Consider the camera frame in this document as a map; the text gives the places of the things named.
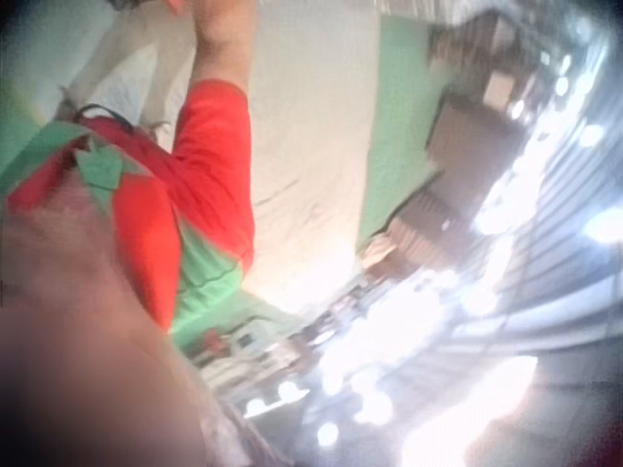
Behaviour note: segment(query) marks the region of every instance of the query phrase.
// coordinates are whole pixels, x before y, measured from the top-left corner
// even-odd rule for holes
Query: red and green shirt
[[[110,118],[54,123],[0,175],[0,193],[10,210],[31,209],[78,168],[114,223],[148,311],[187,336],[253,261],[250,155],[246,96],[206,81],[188,94],[172,154]]]

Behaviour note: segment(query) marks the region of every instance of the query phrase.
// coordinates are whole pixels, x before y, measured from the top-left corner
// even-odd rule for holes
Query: green wall
[[[210,328],[228,332],[246,319],[259,316],[275,341],[288,338],[301,330],[304,322],[301,317],[284,313],[275,306],[243,290],[238,290],[229,299],[197,318],[192,326],[171,337],[179,346],[185,346]]]
[[[435,172],[424,146],[439,98],[451,81],[428,69],[428,28],[411,19],[383,17],[377,111],[368,154],[368,180],[359,245]]]

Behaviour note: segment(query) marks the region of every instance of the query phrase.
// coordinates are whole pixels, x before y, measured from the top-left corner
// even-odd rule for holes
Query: person
[[[172,154],[87,109],[0,175],[0,431],[17,465],[292,465],[166,334],[253,259],[254,0],[191,6],[197,53]]]

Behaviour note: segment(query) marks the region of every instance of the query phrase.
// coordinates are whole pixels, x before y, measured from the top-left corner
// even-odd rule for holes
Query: red sleeve
[[[220,81],[195,85],[179,116],[169,167],[177,208],[209,241],[248,269],[254,222],[246,95]]]

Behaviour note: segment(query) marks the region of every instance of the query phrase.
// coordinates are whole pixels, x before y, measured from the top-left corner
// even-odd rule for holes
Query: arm
[[[255,0],[193,0],[197,55],[191,87],[204,80],[231,83],[247,92]]]

